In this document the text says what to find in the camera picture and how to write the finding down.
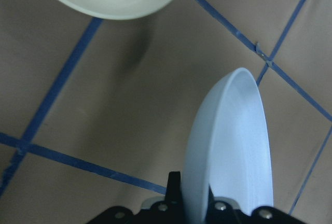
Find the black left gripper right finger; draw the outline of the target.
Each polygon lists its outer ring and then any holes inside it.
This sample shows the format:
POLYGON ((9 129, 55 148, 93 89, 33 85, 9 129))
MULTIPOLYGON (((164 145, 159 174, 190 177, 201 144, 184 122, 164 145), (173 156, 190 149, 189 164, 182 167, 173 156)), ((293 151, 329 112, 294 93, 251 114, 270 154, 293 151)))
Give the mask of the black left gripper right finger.
POLYGON ((209 186, 207 206, 208 206, 208 208, 213 208, 214 205, 215 205, 215 197, 214 197, 213 191, 211 189, 211 186, 209 186))

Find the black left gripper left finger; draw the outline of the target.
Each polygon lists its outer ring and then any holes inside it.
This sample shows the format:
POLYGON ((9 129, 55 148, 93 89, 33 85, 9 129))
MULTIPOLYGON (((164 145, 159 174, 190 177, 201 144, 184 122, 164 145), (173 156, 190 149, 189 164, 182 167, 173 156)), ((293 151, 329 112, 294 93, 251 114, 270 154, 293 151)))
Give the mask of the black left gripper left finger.
POLYGON ((172 171, 169 173, 164 201, 167 204, 183 204, 180 171, 172 171))

